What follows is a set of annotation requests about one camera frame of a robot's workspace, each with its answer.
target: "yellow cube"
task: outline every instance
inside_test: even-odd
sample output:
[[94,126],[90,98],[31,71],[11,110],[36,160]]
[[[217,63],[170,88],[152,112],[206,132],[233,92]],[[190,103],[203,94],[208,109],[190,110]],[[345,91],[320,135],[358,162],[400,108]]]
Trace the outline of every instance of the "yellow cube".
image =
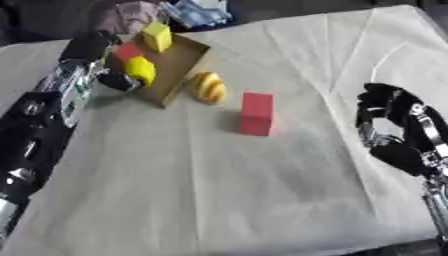
[[143,29],[145,42],[155,51],[164,52],[172,44],[170,27],[153,22]]

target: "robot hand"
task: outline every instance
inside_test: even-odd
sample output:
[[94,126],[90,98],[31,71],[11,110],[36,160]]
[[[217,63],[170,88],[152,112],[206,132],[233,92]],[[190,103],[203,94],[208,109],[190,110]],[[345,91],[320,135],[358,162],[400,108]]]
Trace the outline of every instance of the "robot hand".
[[120,45],[121,39],[107,31],[94,31],[82,34],[71,40],[59,57],[59,62],[65,60],[84,60],[93,63],[101,60],[107,54],[107,49]]
[[[370,153],[414,176],[436,173],[436,165],[445,155],[440,145],[448,141],[448,126],[441,115],[402,88],[366,84],[365,89],[358,97],[356,126]],[[386,118],[403,128],[402,138],[376,133],[374,118]]]
[[[448,126],[434,108],[402,88],[366,84],[365,89],[356,121],[361,140],[379,160],[425,177],[423,200],[439,232],[442,255],[448,255]],[[377,133],[374,118],[403,128],[402,138]]]

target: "yellow block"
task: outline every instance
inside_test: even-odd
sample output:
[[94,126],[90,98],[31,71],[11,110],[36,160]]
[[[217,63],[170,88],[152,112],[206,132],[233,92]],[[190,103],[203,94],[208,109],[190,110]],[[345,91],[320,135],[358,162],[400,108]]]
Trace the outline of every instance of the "yellow block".
[[145,42],[157,52],[164,52],[172,44],[170,27],[160,22],[149,24],[142,32]]
[[125,72],[130,78],[143,82],[143,86],[147,88],[151,86],[156,76],[154,64],[141,56],[127,60]]

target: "white cloth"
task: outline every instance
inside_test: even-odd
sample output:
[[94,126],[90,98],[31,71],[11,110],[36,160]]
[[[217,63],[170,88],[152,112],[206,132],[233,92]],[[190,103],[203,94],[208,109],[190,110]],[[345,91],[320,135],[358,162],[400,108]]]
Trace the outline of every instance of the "white cloth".
[[[100,94],[2,255],[332,255],[435,236],[421,180],[369,156],[353,127],[372,78],[448,117],[448,45],[416,9],[189,36],[212,46],[198,70],[221,75],[227,100],[181,93],[160,110]],[[1,49],[2,111],[65,43]],[[245,91],[274,95],[270,137],[234,132]]]

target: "red block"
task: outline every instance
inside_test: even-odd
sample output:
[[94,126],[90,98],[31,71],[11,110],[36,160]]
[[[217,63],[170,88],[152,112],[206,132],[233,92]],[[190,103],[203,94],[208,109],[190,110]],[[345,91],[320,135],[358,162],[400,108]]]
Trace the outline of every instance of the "red block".
[[271,94],[244,93],[239,132],[247,135],[269,136],[273,103]]
[[135,46],[132,42],[128,42],[120,45],[120,47],[114,52],[115,57],[117,57],[121,63],[126,63],[130,58],[143,56],[143,52]]

